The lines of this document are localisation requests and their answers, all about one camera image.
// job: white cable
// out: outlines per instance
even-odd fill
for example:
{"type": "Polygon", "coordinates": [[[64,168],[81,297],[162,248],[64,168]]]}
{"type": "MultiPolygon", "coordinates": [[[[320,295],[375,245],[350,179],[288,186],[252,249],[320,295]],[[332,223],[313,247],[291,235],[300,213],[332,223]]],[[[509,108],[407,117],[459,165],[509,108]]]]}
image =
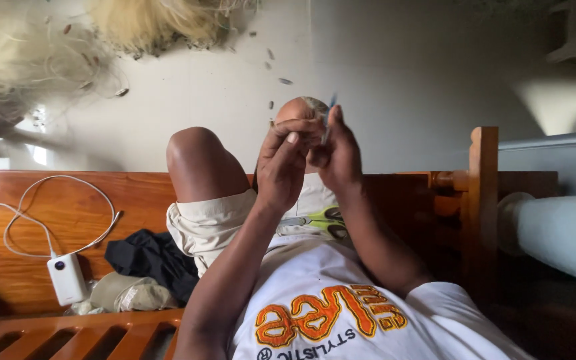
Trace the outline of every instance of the white cable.
{"type": "Polygon", "coordinates": [[[15,210],[12,206],[10,206],[10,205],[0,203],[0,206],[4,206],[4,207],[12,210],[12,211],[15,213],[15,216],[12,217],[12,220],[8,223],[8,225],[6,225],[6,228],[4,229],[4,238],[3,238],[3,239],[4,239],[4,245],[8,248],[8,250],[14,252],[14,253],[17,254],[17,255],[32,256],[32,257],[34,257],[34,258],[53,258],[53,259],[57,257],[57,253],[55,253],[55,251],[52,249],[52,242],[51,242],[51,240],[50,240],[50,232],[48,232],[48,228],[47,228],[45,225],[43,225],[41,222],[39,222],[39,221],[37,221],[37,220],[35,220],[35,219],[31,218],[31,217],[28,217],[27,215],[24,215],[23,213],[20,212],[20,211],[21,211],[21,205],[22,205],[22,203],[23,203],[23,201],[24,201],[24,198],[25,198],[26,194],[28,193],[28,191],[30,191],[30,189],[32,189],[35,185],[40,184],[40,183],[42,183],[42,182],[44,182],[44,181],[46,181],[46,180],[48,180],[48,179],[52,179],[53,177],[68,177],[69,179],[77,180],[77,181],[79,181],[79,182],[81,182],[81,183],[84,183],[84,184],[89,185],[90,187],[92,187],[93,189],[95,189],[97,192],[99,192],[99,193],[101,194],[101,196],[103,196],[106,201],[108,201],[108,205],[110,205],[110,211],[112,212],[112,216],[113,216],[113,220],[110,222],[110,226],[108,226],[108,228],[106,229],[106,231],[104,231],[104,233],[101,234],[100,237],[98,237],[95,241],[92,241],[92,242],[89,243],[88,245],[82,247],[81,249],[76,250],[76,251],[73,251],[73,252],[70,252],[70,253],[68,253],[67,255],[76,254],[76,253],[78,253],[78,252],[80,252],[80,251],[83,251],[83,250],[86,250],[87,248],[89,248],[89,247],[97,244],[98,242],[102,241],[102,240],[106,237],[106,235],[108,235],[108,233],[110,232],[110,230],[112,230],[113,226],[115,226],[117,220],[119,219],[119,216],[120,216],[121,213],[122,213],[121,211],[118,211],[117,213],[115,213],[115,207],[113,206],[113,203],[110,201],[110,199],[108,199],[108,196],[106,196],[105,193],[103,193],[100,189],[98,189],[98,187],[96,187],[95,185],[92,185],[91,183],[89,183],[89,182],[87,182],[87,181],[84,181],[84,180],[82,180],[82,179],[78,179],[78,178],[76,178],[76,177],[74,177],[74,176],[69,176],[69,175],[55,175],[55,176],[44,177],[43,179],[41,179],[41,180],[37,181],[36,183],[30,185],[30,187],[28,187],[28,189],[26,189],[26,191],[24,192],[24,194],[21,195],[21,199],[19,200],[19,206],[17,207],[16,210],[15,210]],[[8,231],[10,230],[10,226],[12,225],[12,223],[14,223],[15,220],[18,219],[18,217],[23,217],[23,218],[25,218],[25,219],[28,219],[28,220],[30,220],[30,221],[32,221],[32,222],[35,222],[35,223],[39,224],[41,227],[44,228],[44,231],[46,232],[46,239],[48,239],[48,248],[50,248],[50,255],[33,255],[33,254],[27,254],[27,253],[25,253],[25,252],[18,252],[18,251],[14,250],[14,249],[12,249],[12,248],[10,247],[10,245],[8,244],[7,233],[8,233],[8,231]]]}

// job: bare knee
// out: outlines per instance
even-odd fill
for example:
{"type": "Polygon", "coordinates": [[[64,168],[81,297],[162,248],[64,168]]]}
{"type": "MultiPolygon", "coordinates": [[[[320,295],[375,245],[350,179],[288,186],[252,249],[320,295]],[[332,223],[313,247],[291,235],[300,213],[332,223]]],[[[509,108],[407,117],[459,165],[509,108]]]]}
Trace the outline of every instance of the bare knee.
{"type": "Polygon", "coordinates": [[[166,159],[178,162],[188,156],[196,157],[199,154],[210,154],[223,151],[223,146],[215,133],[205,127],[189,127],[178,131],[170,137],[166,148],[166,159]]]}

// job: man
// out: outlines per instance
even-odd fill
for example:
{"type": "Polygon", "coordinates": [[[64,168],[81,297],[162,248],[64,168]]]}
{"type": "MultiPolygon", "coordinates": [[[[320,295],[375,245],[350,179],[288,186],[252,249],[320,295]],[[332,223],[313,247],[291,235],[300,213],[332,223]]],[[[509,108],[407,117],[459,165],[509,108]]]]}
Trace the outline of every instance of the man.
{"type": "Polygon", "coordinates": [[[172,137],[168,228],[202,276],[174,358],[529,359],[380,220],[340,106],[321,144],[325,110],[311,98],[284,105],[261,146],[258,192],[209,130],[172,137]],[[330,208],[351,243],[280,224],[330,208]]]}

